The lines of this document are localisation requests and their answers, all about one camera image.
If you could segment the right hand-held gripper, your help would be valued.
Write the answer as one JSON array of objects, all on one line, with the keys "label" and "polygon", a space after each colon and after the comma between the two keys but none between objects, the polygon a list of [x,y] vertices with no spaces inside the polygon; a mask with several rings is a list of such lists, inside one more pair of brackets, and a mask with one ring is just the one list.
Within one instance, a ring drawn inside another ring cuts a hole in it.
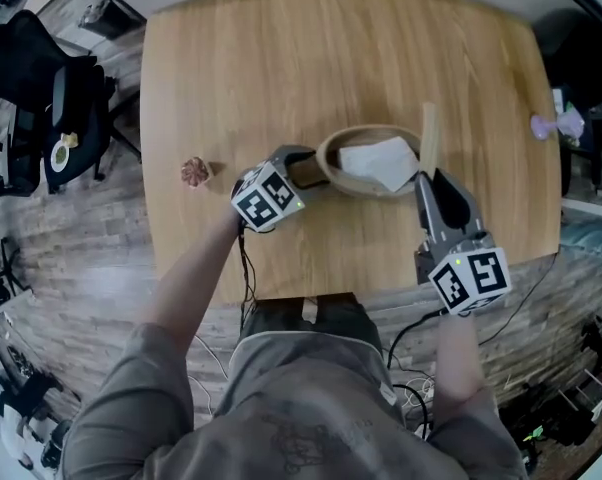
[{"label": "right hand-held gripper", "polygon": [[421,228],[429,241],[440,232],[474,234],[454,247],[444,246],[435,255],[425,241],[415,252],[419,284],[430,282],[445,311],[468,315],[487,307],[511,291],[511,279],[505,252],[496,247],[471,192],[442,169],[432,175],[417,174],[415,195]]}]

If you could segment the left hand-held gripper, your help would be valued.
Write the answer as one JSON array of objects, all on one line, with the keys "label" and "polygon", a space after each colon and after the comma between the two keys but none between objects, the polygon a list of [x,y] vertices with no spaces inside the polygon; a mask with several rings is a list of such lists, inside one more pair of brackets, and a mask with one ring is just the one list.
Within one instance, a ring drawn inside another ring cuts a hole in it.
[{"label": "left hand-held gripper", "polygon": [[241,175],[233,189],[231,204],[247,228],[254,232],[271,230],[305,208],[299,189],[330,183],[316,162],[303,162],[315,156],[316,150],[307,146],[280,146]]}]

